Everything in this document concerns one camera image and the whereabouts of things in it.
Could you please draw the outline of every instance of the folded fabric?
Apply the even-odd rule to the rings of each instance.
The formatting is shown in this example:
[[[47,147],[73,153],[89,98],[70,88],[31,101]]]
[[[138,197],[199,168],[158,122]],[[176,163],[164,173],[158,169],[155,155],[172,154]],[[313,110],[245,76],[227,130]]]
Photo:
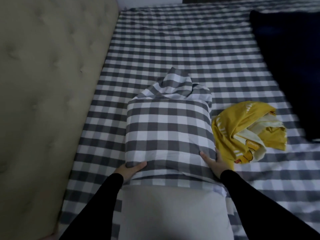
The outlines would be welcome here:
[[[320,142],[320,12],[250,12],[263,58],[310,141]]]
[[[184,174],[216,183],[199,155],[215,159],[210,90],[171,68],[166,77],[134,97],[127,107],[126,163],[147,166],[133,179]]]
[[[286,150],[286,128],[275,111],[269,104],[246,101],[225,109],[214,119],[216,147],[232,169],[234,163],[262,159],[266,147]]]

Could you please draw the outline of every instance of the white wall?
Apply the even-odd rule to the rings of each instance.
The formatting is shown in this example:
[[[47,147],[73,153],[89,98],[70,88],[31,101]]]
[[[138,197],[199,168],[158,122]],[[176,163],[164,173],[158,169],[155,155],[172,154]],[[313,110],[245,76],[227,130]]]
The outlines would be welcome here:
[[[172,4],[172,3],[182,3],[182,0],[117,0],[117,1],[119,5],[119,10]]]

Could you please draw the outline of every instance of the black sleeve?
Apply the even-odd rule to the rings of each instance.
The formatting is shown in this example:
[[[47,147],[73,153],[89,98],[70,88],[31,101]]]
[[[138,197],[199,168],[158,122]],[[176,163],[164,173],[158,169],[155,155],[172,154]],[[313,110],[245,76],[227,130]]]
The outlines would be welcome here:
[[[110,239],[112,217],[123,177],[111,174],[60,237],[69,239]]]
[[[316,230],[253,188],[234,171],[223,171],[220,179],[229,191],[250,240],[320,239]]]

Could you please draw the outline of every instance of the person's left hand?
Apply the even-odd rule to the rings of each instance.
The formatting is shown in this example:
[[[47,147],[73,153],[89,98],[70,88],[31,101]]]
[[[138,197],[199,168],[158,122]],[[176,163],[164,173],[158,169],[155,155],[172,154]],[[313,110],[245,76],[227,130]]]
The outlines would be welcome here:
[[[122,164],[120,167],[118,167],[113,173],[119,173],[122,175],[123,180],[129,180],[132,176],[134,176],[138,171],[143,169],[147,165],[146,161],[143,161],[139,163],[137,166],[133,168],[127,168],[126,164]]]

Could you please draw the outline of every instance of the person's right hand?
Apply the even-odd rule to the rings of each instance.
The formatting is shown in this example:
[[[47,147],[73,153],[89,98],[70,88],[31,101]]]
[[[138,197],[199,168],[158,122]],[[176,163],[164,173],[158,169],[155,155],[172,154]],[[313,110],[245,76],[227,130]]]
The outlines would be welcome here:
[[[216,175],[220,179],[220,175],[225,170],[231,170],[231,168],[223,161],[221,153],[216,148],[217,153],[217,161],[210,159],[206,154],[200,152],[200,156],[206,162],[206,164],[211,168],[214,175]]]

